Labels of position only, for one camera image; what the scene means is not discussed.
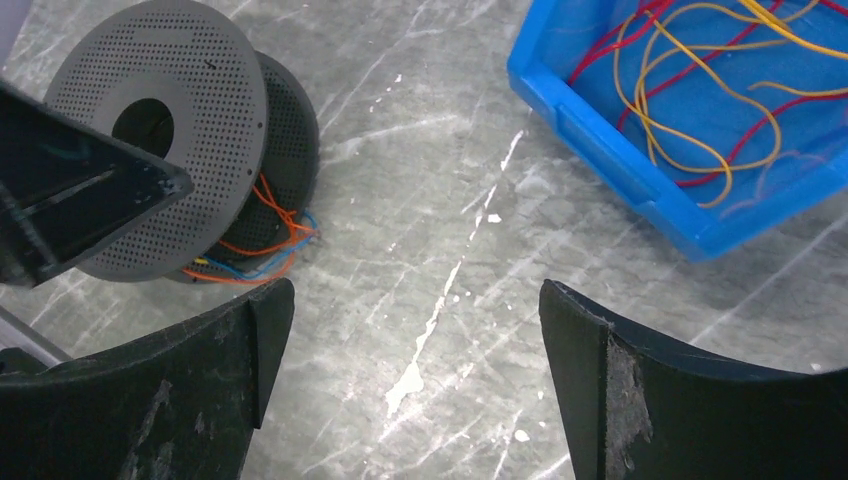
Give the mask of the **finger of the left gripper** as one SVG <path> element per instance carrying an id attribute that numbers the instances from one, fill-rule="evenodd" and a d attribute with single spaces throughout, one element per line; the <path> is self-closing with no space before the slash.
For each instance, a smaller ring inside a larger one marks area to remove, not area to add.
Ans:
<path id="1" fill-rule="evenodd" d="M 192 190 L 182 168 L 2 83 L 2 284 L 34 288 Z"/>

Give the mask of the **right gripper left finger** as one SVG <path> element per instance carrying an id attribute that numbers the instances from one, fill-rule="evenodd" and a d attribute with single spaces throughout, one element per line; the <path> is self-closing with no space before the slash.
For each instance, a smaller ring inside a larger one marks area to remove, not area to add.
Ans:
<path id="1" fill-rule="evenodd" d="M 292 327 L 288 279 L 65 359 L 1 328 L 5 479 L 237 479 Z"/>

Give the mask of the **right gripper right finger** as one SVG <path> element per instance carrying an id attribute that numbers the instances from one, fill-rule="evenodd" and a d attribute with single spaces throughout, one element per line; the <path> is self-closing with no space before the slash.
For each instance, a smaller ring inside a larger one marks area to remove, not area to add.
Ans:
<path id="1" fill-rule="evenodd" d="M 702 350 L 546 280 L 545 350 L 579 479 L 843 479 L 847 373 Z"/>

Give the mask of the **grey perforated cable spool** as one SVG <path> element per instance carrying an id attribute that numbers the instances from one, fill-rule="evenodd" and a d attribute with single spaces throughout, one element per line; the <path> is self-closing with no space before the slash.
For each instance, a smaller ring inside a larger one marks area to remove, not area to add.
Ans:
<path id="1" fill-rule="evenodd" d="M 260 285 L 317 233 L 319 126 L 304 88 L 225 15 L 145 1 L 71 51 L 46 104 L 187 172 L 193 190 L 80 264 L 105 281 Z"/>

